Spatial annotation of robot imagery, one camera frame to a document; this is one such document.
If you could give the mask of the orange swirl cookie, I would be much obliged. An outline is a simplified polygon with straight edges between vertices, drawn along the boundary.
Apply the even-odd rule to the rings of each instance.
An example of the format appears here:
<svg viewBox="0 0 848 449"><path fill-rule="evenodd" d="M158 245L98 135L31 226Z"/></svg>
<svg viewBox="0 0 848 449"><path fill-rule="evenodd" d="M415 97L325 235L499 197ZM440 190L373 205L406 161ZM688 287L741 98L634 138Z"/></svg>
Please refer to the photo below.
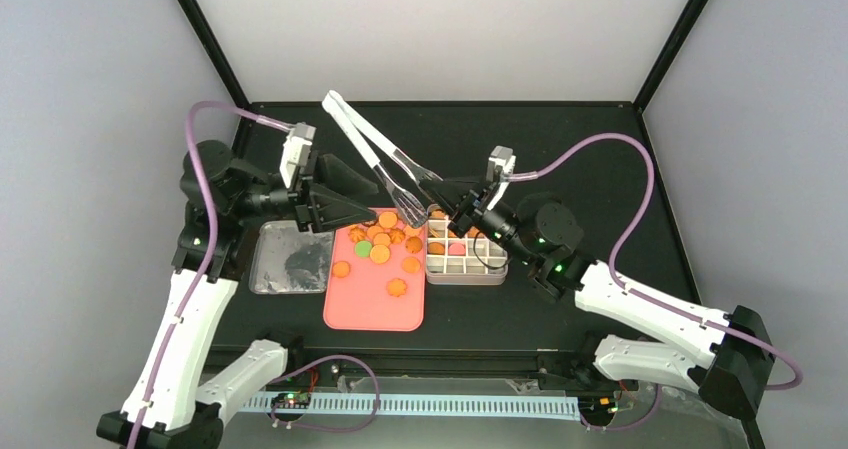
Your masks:
<svg viewBox="0 0 848 449"><path fill-rule="evenodd" d="M392 297L404 296L407 293L407 283L403 279L392 279L387 283L386 291Z"/></svg>

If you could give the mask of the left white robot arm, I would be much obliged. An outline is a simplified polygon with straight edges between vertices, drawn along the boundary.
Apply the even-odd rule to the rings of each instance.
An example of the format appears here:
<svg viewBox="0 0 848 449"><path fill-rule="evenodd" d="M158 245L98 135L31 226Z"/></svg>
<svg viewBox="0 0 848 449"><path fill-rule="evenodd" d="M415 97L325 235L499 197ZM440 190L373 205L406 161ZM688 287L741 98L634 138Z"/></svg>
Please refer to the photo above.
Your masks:
<svg viewBox="0 0 848 449"><path fill-rule="evenodd" d="M288 220L327 233L362 222L374 182L295 139L282 146L291 173L268 172L217 140L191 144L180 188L185 224L172 261L164 316L142 373L99 438L123 448L216 448L238 410L288 365L288 349L260 339L208 382L201 373L223 313L243 279L261 225Z"/></svg>

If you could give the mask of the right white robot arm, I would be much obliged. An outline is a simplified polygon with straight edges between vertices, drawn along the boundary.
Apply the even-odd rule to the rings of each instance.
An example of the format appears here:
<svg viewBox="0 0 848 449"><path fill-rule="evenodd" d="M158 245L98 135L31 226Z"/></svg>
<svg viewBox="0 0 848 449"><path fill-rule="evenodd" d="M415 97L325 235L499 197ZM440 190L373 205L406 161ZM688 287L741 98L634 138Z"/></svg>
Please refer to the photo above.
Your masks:
<svg viewBox="0 0 848 449"><path fill-rule="evenodd" d="M572 293L578 309L648 336L642 342L604 336L596 349L573 355L569 370L578 385L642 380L694 392L740 421L757 416L775 364L759 313L745 306L710 309L621 275L580 250L582 229L550 193L531 194L512 208L484 182L425 180L420 188L447 215L450 231L478 230L524 263L550 298Z"/></svg>

